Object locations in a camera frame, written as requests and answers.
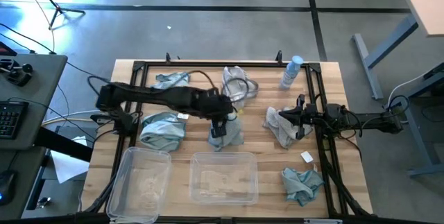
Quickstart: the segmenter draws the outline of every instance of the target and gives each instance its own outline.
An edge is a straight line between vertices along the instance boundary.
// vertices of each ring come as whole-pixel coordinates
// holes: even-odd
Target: transparent plastic container
[[[252,153],[199,152],[191,158],[189,195],[200,204],[252,205],[258,191]]]
[[[111,221],[154,223],[162,211],[170,175],[171,156],[167,152],[127,149],[106,207]]]

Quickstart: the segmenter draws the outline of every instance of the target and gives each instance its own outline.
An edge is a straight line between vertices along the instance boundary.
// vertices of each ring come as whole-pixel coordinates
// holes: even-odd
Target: tripod
[[[55,12],[54,12],[54,15],[53,15],[53,19],[51,20],[51,23],[49,24],[49,27],[48,27],[49,30],[51,30],[51,29],[53,28],[53,24],[54,24],[54,21],[56,20],[55,18],[57,17],[57,14],[58,14],[58,13],[62,14],[63,11],[65,11],[65,12],[78,12],[78,13],[83,13],[83,14],[86,13],[84,10],[74,10],[74,9],[68,9],[68,8],[61,8],[61,7],[60,7],[56,2],[54,2],[53,0],[49,0],[49,1],[50,1],[50,2],[53,4],[53,6],[55,7]]]

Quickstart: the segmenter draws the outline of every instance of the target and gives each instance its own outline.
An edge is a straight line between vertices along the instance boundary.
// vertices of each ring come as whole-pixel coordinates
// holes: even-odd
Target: concrete floor
[[[147,6],[298,6],[308,0],[58,0],[67,3]],[[407,8],[404,0],[316,0],[324,8]],[[51,34],[38,7],[20,3],[20,9],[0,9],[0,22],[52,47]],[[46,10],[48,16],[52,10]],[[278,50],[284,59],[301,55],[319,61],[310,12],[162,12],[88,10],[83,17],[67,13],[57,18],[54,30],[57,53],[99,76],[110,77],[117,58],[164,58],[169,52],[182,59],[272,60]],[[377,46],[402,20],[403,14],[319,13],[328,61],[339,62],[350,109],[379,112],[384,101],[370,97],[370,87],[350,41],[361,33],[369,50]],[[4,29],[0,32],[14,37]],[[418,29],[375,71],[388,96],[396,85],[442,62],[444,39],[425,39]],[[44,50],[20,39],[40,53]],[[94,95],[86,75],[66,67],[60,81],[71,111],[94,109]],[[402,88],[398,93],[408,90]],[[65,100],[57,91],[51,107],[66,113]],[[398,135],[365,131],[358,140],[363,153],[370,199],[376,214],[389,218],[442,223],[444,175],[411,179],[406,170],[422,165],[408,126]]]

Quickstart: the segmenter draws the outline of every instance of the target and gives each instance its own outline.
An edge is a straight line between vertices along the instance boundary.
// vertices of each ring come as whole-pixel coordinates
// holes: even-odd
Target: black keyboard
[[[0,101],[0,139],[15,139],[28,105],[27,102]]]

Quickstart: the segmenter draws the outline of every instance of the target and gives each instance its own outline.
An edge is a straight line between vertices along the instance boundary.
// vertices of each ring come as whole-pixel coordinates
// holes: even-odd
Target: blue bottle cap
[[[296,66],[300,67],[300,65],[304,62],[304,60],[298,56],[295,55],[292,57],[291,62],[289,63],[289,69],[292,71],[296,70]]]

